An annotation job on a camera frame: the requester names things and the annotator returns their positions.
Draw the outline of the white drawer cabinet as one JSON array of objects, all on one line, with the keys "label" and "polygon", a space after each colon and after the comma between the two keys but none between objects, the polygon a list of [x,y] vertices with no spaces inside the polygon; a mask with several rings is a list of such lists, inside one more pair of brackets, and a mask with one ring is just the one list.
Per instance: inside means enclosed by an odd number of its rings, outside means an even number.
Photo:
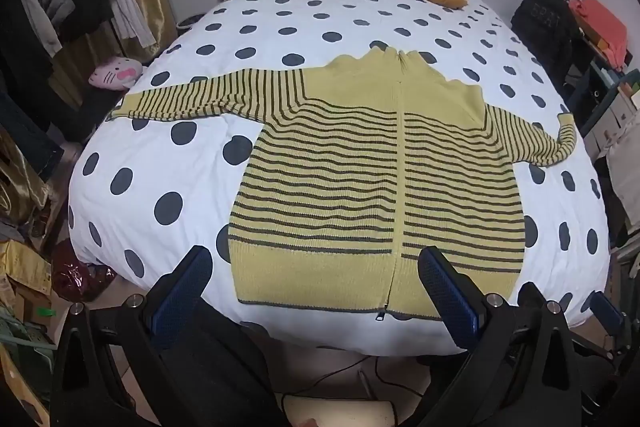
[{"label": "white drawer cabinet", "polygon": [[604,109],[596,110],[597,117],[593,124],[588,124],[584,136],[585,149],[592,162],[605,155],[638,113],[639,81],[623,80],[606,98]]}]

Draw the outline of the black backpack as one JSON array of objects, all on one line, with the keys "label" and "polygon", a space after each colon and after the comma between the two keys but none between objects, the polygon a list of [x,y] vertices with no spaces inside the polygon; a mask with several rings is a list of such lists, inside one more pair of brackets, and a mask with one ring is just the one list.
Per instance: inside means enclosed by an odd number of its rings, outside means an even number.
[{"label": "black backpack", "polygon": [[554,82],[562,82],[573,64],[580,30],[566,0],[523,0],[511,28]]}]

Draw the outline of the yellow striped knit sweater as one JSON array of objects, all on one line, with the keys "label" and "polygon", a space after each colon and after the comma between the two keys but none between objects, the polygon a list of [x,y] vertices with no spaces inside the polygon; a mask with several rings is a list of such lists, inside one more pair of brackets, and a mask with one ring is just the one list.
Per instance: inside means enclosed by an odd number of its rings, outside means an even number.
[{"label": "yellow striped knit sweater", "polygon": [[179,124],[224,114],[262,125],[228,224],[246,305],[434,317],[418,272],[428,246],[508,295],[525,253],[513,167],[559,164],[576,145],[570,114],[550,135],[390,48],[134,93],[115,110]]}]

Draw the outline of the white polka dot duvet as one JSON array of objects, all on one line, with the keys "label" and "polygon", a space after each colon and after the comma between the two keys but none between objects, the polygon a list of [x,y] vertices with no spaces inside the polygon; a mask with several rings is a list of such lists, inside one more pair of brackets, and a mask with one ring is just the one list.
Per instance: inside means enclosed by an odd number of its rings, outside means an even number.
[{"label": "white polka dot duvet", "polygon": [[88,142],[76,255],[152,287],[193,246],[205,300],[272,338],[456,351],[423,248],[570,326],[608,277],[600,185],[541,60],[482,0],[227,0]]}]

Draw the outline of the orange folded cloth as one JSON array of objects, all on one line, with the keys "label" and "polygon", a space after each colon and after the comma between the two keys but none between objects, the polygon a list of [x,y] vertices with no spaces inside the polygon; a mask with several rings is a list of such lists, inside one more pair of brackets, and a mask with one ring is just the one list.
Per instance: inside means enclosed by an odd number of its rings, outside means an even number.
[{"label": "orange folded cloth", "polygon": [[614,70],[626,67],[627,27],[599,0],[570,0],[578,26]]}]

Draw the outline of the red plastic bag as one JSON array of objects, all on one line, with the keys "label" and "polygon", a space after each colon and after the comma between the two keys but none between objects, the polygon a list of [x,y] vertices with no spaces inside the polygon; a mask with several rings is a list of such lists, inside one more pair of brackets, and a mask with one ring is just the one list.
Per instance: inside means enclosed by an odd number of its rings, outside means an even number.
[{"label": "red plastic bag", "polygon": [[116,279],[107,265],[81,262],[70,239],[55,245],[52,251],[52,289],[71,303],[91,303]]}]

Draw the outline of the hanging clothes rack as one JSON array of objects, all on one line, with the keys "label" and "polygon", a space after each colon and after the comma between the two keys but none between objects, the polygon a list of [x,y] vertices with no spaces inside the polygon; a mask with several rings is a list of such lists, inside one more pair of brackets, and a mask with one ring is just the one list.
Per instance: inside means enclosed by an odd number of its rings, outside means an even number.
[{"label": "hanging clothes rack", "polygon": [[1,126],[32,169],[48,179],[63,155],[48,135],[85,142],[116,102],[117,91],[90,86],[126,43],[155,38],[137,0],[1,0]]}]

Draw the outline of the pink cat plush cushion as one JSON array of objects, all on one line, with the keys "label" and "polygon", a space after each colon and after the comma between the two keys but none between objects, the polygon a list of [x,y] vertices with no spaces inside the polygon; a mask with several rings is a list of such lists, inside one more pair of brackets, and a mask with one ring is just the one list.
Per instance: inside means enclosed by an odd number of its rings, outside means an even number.
[{"label": "pink cat plush cushion", "polygon": [[141,77],[143,65],[128,57],[114,56],[99,65],[89,77],[92,87],[110,91],[128,91]]}]

